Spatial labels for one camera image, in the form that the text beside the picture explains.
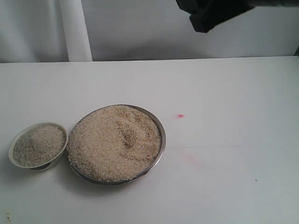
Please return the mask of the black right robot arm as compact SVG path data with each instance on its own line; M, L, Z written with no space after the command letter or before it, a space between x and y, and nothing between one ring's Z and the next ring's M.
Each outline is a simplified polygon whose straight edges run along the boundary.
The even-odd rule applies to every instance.
M244 0L176 0L176 3L190 15L193 29L199 33L208 33L214 27L254 8Z

